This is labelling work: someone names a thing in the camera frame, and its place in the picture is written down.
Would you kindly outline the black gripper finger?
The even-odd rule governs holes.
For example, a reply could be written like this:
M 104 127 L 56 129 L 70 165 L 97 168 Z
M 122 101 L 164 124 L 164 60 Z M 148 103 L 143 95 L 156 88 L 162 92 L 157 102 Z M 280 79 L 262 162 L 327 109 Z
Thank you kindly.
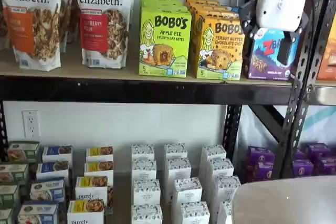
M 287 65 L 288 59 L 291 53 L 291 49 L 295 42 L 299 40 L 300 34 L 302 33 L 302 27 L 298 27 L 295 31 L 289 32 L 284 31 L 284 38 L 280 42 L 279 52 L 277 60 L 283 64 Z
M 244 34 L 256 34 L 260 28 L 257 24 L 257 1 L 250 0 L 239 8 L 239 20 Z

